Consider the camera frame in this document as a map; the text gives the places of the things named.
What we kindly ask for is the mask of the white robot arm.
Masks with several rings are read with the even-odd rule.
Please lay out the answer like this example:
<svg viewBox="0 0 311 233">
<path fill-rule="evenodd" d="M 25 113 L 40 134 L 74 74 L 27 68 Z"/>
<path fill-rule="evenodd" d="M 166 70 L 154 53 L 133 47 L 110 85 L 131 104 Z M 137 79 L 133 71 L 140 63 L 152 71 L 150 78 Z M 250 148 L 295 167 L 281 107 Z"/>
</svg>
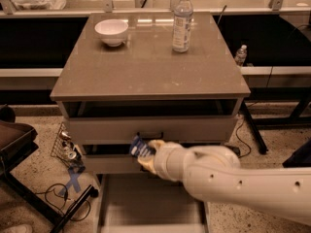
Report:
<svg viewBox="0 0 311 233">
<path fill-rule="evenodd" d="M 236 204 L 311 225 L 311 168 L 243 169 L 224 146 L 185 148 L 152 140 L 132 151 L 164 180 L 180 182 L 193 198 Z"/>
</svg>

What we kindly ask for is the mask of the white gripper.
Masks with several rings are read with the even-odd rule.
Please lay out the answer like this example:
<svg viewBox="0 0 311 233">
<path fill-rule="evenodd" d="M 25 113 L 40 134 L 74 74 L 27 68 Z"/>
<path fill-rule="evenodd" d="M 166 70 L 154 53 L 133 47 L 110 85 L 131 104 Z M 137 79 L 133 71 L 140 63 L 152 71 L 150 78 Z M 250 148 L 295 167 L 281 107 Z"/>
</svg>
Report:
<svg viewBox="0 0 311 233">
<path fill-rule="evenodd" d="M 137 161 L 149 172 L 164 180 L 180 182 L 183 179 L 188 151 L 181 145 L 151 140 L 148 146 L 155 150 L 155 156 L 139 156 Z"/>
</svg>

